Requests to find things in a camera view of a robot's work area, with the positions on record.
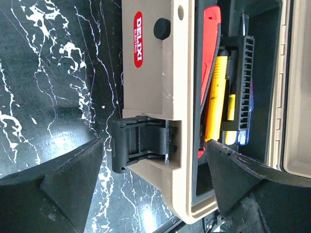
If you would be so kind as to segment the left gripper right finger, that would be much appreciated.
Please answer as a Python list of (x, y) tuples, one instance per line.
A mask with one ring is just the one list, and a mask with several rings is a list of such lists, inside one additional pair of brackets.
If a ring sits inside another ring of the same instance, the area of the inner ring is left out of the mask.
[(309, 233), (311, 180), (206, 143), (219, 212), (230, 233)]

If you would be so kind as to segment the black tool box tray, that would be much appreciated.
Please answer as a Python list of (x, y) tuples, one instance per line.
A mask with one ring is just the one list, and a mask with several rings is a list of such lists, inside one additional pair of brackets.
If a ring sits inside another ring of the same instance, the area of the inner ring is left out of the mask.
[(194, 104), (193, 104), (193, 162), (192, 162), (192, 204), (200, 203), (214, 194), (207, 156), (198, 158), (200, 136), (199, 78), (202, 76), (203, 16), (207, 7), (217, 5), (221, 10), (219, 46), (234, 55), (234, 80), (227, 88), (237, 95), (237, 109), (233, 122), (223, 119), (220, 140), (225, 131), (239, 131), (240, 89), (242, 67), (242, 22), (241, 13), (249, 16), (248, 35), (255, 39), (253, 66), (254, 109), (251, 114), (249, 141), (235, 149), (243, 155), (261, 162), (268, 154), (268, 131), (270, 128), (274, 81), (276, 74), (277, 47), (281, 21), (280, 0), (197, 0), (194, 14)]

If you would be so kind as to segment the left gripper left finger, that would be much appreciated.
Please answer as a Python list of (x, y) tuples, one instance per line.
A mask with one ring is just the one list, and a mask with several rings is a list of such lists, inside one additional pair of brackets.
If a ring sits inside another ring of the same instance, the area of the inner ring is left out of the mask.
[(0, 180), (2, 233), (82, 233), (103, 159), (103, 141)]

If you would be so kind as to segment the yellow utility knife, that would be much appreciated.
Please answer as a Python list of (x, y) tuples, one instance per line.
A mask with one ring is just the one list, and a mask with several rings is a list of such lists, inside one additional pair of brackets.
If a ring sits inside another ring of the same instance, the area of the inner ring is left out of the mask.
[(205, 142), (218, 140), (222, 121), (228, 52), (220, 49), (215, 62), (208, 98)]

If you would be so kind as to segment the tan plastic tool box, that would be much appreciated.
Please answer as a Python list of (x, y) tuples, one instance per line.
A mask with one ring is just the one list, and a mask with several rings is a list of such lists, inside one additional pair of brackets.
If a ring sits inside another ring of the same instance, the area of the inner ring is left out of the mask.
[[(311, 3), (281, 1), (268, 154), (264, 162), (252, 159), (311, 179)], [(195, 0), (122, 1), (124, 108), (112, 125), (113, 171), (130, 169), (150, 182), (188, 224), (219, 211), (215, 193), (191, 202), (194, 6)], [(222, 120), (235, 94), (227, 88), (235, 76), (233, 57), (228, 52)], [(220, 135), (217, 142), (242, 154), (236, 142), (227, 145)]]

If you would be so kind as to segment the blue red screwdriver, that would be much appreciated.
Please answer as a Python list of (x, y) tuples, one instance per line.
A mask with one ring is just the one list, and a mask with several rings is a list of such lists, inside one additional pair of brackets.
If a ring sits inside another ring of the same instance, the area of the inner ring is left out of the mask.
[(240, 89), (240, 110), (239, 110), (239, 131), (237, 133), (236, 143), (239, 146), (247, 145), (250, 133), (251, 114), (254, 109), (253, 95), (253, 66), (255, 39), (248, 35), (249, 16), (241, 13), (242, 22), (242, 49), (241, 49), (241, 72)]

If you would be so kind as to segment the yellow handled screwdriver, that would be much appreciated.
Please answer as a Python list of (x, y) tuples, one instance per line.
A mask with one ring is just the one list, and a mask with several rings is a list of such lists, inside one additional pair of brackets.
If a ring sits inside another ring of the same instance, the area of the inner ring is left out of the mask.
[[(230, 94), (228, 100), (228, 112), (227, 112), (227, 120), (233, 121), (235, 114), (235, 102), (236, 102), (236, 94)], [(225, 132), (225, 143), (227, 145), (232, 145), (236, 142), (237, 131), (226, 131)]]

